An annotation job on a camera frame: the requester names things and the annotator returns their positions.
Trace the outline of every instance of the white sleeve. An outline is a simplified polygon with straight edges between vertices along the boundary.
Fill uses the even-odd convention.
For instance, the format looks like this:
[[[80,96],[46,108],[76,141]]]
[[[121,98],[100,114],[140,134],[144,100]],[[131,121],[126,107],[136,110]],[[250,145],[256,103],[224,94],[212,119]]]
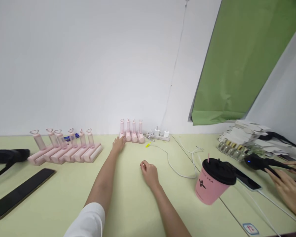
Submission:
[[[64,237],[102,237],[105,212],[101,204],[89,203],[66,231]]]

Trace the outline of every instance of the white wall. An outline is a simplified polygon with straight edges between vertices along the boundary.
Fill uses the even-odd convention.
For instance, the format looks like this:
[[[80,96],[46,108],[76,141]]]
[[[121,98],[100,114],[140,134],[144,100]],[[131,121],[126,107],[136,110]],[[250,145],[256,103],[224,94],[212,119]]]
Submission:
[[[190,0],[164,127],[187,122],[221,0]],[[45,128],[117,134],[121,118],[160,125],[185,0],[1,1],[0,135]]]
[[[246,119],[266,125],[296,144],[296,33]]]

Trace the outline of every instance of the smartphone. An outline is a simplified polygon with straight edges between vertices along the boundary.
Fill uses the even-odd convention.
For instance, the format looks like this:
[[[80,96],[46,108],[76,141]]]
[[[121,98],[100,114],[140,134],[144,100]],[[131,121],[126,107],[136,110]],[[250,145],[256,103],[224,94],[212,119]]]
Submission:
[[[246,186],[247,189],[249,189],[252,192],[262,189],[260,185],[258,185],[255,181],[250,179],[248,176],[246,176],[244,173],[242,173],[232,164],[230,164],[229,162],[225,162],[225,163],[235,172],[237,180],[240,183],[242,183],[244,186]]]
[[[5,217],[18,204],[26,199],[31,193],[46,182],[56,171],[51,169],[42,169],[31,178],[26,180],[16,189],[11,191],[0,199],[0,219]]]

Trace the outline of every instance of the light green desk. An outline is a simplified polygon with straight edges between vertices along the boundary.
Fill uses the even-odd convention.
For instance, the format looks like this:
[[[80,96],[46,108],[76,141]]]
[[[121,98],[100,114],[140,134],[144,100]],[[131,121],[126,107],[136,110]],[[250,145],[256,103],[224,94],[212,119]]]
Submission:
[[[174,135],[174,138],[181,145],[188,150],[193,151],[196,146],[202,147],[205,151],[199,153],[201,160],[207,158],[208,153],[212,158],[220,158],[222,161],[228,161],[240,171],[245,173],[251,179],[256,181],[263,188],[262,191],[270,197],[279,206],[284,208],[286,211],[295,216],[283,203],[279,197],[276,188],[269,177],[269,175],[263,171],[255,171],[250,169],[244,162],[238,162],[235,159],[221,153],[216,147],[219,144],[217,138],[218,135],[215,134],[184,134],[184,135]],[[191,159],[191,154],[186,152],[186,154]],[[197,155],[194,156],[194,161],[199,170],[202,166]],[[273,203],[267,200],[258,192],[250,192],[250,195],[259,204],[265,215],[268,217],[276,231],[280,234],[296,232],[296,222],[292,220],[287,214],[281,211]],[[228,209],[232,212],[234,217],[237,219],[239,224],[242,226],[244,223],[253,224],[259,231],[260,235],[256,236],[274,236],[275,232],[268,226],[266,221],[264,221],[264,216],[259,211],[258,207],[248,196],[244,190],[244,186],[237,182],[236,185],[231,186],[222,196],[221,200],[226,204]]]
[[[42,168],[57,170],[50,180],[0,220],[0,236],[63,236],[81,211],[114,138],[94,136],[104,149],[92,164],[44,163],[37,167],[24,162],[0,176],[2,198]],[[194,174],[191,162],[173,138],[155,144],[168,151],[177,171]],[[104,236],[165,236],[157,204],[142,178],[139,164],[144,159],[158,168],[160,183],[192,236],[246,236],[221,200],[212,206],[203,204],[194,194],[196,179],[178,176],[168,165],[164,151],[145,146],[127,143],[119,157]],[[0,149],[4,148],[37,151],[32,137],[0,137]]]

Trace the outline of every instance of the printed logo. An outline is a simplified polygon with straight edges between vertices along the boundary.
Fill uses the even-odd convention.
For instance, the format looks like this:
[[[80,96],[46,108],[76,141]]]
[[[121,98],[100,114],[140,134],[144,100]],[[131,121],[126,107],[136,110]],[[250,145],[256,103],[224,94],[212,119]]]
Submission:
[[[214,183],[210,178],[207,177],[207,175],[204,173],[203,169],[202,169],[202,173],[203,173],[203,175],[207,178],[207,180],[208,180],[209,182]]]
[[[259,234],[259,231],[251,223],[244,223],[244,224],[242,224],[242,226],[250,235],[258,235]]]
[[[206,187],[203,185],[203,181],[201,181],[200,179],[199,181],[200,181],[200,187],[204,187],[206,189]]]

